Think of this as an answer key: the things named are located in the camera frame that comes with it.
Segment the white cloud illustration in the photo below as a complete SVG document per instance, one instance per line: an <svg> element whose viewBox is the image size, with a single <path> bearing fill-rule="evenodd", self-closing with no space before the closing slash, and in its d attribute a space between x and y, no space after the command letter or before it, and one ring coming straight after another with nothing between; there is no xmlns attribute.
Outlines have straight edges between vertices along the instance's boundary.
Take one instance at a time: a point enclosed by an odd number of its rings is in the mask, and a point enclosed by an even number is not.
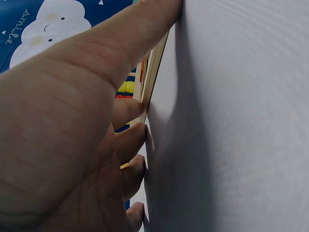
<svg viewBox="0 0 309 232"><path fill-rule="evenodd" d="M84 6L76 0L45 0L37 18L21 35L22 44L14 51L10 68L50 46L91 28L84 18Z"/></svg>

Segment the blue book cover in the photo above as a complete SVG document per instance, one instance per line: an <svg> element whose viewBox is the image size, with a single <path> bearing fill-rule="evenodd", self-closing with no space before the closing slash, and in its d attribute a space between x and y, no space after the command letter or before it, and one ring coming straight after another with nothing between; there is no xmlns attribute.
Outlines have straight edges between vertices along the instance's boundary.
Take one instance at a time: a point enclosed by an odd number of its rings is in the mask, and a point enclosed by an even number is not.
<svg viewBox="0 0 309 232"><path fill-rule="evenodd" d="M0 73L84 32L135 0L0 0Z"/></svg>

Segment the yellow beads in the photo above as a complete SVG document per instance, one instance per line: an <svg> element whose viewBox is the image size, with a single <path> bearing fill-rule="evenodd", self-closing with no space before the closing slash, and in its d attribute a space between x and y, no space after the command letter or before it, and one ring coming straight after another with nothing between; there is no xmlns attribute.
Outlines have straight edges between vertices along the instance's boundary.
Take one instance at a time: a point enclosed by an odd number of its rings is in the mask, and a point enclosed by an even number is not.
<svg viewBox="0 0 309 232"><path fill-rule="evenodd" d="M133 81L125 81L120 88L118 89L118 92L121 93L133 93L134 92L134 82Z"/></svg>

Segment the white wall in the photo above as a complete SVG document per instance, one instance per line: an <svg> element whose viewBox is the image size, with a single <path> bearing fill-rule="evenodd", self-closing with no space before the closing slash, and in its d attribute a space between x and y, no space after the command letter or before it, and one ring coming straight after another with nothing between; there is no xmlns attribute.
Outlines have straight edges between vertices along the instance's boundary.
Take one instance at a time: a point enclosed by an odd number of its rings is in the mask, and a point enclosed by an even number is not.
<svg viewBox="0 0 309 232"><path fill-rule="evenodd" d="M185 1L148 114L150 231L308 231L308 15Z"/></svg>

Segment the hand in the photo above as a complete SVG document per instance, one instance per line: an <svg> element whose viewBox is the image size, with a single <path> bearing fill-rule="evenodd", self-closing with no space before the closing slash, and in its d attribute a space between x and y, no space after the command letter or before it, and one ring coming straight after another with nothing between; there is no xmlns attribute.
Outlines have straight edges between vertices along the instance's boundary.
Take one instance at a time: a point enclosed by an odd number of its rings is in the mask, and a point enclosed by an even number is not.
<svg viewBox="0 0 309 232"><path fill-rule="evenodd" d="M140 0L0 76L0 231L136 232L142 112L114 100L178 18L181 0ZM120 166L129 161L128 167Z"/></svg>

